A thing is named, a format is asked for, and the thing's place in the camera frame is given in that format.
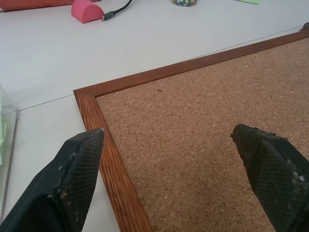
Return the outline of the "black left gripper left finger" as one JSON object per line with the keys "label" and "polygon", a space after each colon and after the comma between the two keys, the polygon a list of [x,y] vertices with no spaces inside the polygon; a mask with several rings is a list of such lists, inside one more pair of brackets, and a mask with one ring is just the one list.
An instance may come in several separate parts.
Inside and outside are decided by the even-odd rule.
{"label": "black left gripper left finger", "polygon": [[102,128],[68,139],[36,174],[0,225],[2,232],[80,232],[96,187]]}

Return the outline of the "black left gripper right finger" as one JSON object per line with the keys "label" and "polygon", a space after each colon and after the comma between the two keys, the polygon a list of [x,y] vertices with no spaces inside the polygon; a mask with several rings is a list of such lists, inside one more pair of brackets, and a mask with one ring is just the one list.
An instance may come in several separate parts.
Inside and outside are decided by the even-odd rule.
{"label": "black left gripper right finger", "polygon": [[277,232],[309,230],[309,161],[286,139],[244,124],[231,138],[251,188]]}

